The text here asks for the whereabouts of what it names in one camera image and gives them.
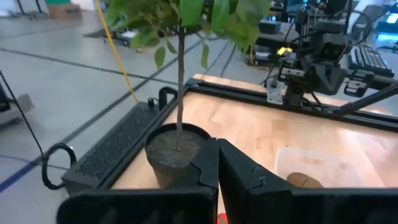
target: gray floor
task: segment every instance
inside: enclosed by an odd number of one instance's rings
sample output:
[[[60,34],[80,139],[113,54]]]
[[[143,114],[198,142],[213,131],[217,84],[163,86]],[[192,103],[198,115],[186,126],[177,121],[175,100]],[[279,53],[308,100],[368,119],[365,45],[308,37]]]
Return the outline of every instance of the gray floor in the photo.
[[[0,20],[0,70],[15,94],[28,93],[32,98],[36,109],[27,119],[44,150],[55,142],[67,140],[80,158],[135,105],[109,45],[100,39],[82,37],[100,27],[95,14],[89,12],[82,21]],[[233,45],[224,40],[208,43],[208,63],[213,66],[209,70],[201,68],[198,41],[196,36],[186,40],[190,49],[185,57],[186,80],[195,73],[207,73],[259,83],[266,76],[263,71],[246,67],[239,54],[234,54],[225,66]],[[167,54],[164,68],[157,71],[152,51],[136,53],[122,46],[117,49],[131,74],[130,81],[139,87],[140,100],[156,96],[165,85],[175,85],[175,55]],[[386,54],[390,63],[394,57]],[[354,100],[341,93],[336,97]],[[397,102],[395,97],[381,105],[398,114]],[[105,109],[107,113],[91,126],[75,132]],[[39,155],[24,123],[0,129],[0,183]],[[67,155],[58,152],[49,163],[58,167],[49,167],[50,178],[60,182],[60,176],[69,166]],[[4,183],[0,184],[0,217],[5,223],[55,223],[57,207],[67,198],[64,190],[50,191],[43,186],[40,167],[8,188],[2,189],[3,186]]]

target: black plant pot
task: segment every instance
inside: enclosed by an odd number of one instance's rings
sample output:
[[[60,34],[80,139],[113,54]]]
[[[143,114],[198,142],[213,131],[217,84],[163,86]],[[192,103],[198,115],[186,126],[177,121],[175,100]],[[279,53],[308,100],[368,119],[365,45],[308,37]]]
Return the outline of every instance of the black plant pot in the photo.
[[[166,188],[179,177],[184,168],[198,154],[200,146],[210,135],[193,124],[182,124],[183,151],[178,152],[177,125],[166,124],[150,133],[145,141],[145,152],[152,166],[160,188]]]

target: computer keyboard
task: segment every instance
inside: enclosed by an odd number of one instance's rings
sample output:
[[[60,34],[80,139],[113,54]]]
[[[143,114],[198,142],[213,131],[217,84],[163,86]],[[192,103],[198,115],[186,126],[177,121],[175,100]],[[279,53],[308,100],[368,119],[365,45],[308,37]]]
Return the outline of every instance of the computer keyboard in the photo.
[[[375,75],[394,77],[394,72],[383,61],[380,53],[367,45],[360,45],[351,49],[351,63],[349,69],[374,72]]]

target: small tree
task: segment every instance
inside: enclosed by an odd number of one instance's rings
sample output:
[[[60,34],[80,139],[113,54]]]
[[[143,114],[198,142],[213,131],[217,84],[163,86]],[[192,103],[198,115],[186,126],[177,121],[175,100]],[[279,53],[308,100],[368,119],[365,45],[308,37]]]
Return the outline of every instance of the small tree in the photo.
[[[182,151],[185,37],[196,34],[201,39],[204,68],[207,68],[209,55],[206,41],[214,40],[209,38],[212,33],[218,39],[229,39],[246,52],[256,43],[260,33],[258,23],[267,16],[269,0],[108,0],[108,3],[106,16],[111,28],[137,29],[131,47],[157,47],[155,63],[158,68],[164,64],[166,48],[178,54],[176,150]],[[172,33],[178,36],[178,51],[167,39]]]

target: black handle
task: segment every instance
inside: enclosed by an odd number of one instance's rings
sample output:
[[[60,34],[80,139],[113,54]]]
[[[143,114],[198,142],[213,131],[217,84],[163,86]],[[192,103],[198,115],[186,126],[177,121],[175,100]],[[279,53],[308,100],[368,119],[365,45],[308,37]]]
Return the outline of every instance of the black handle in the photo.
[[[159,111],[162,111],[162,109],[167,105],[167,94],[173,95],[174,100],[177,99],[178,91],[169,86],[165,86],[159,90]]]

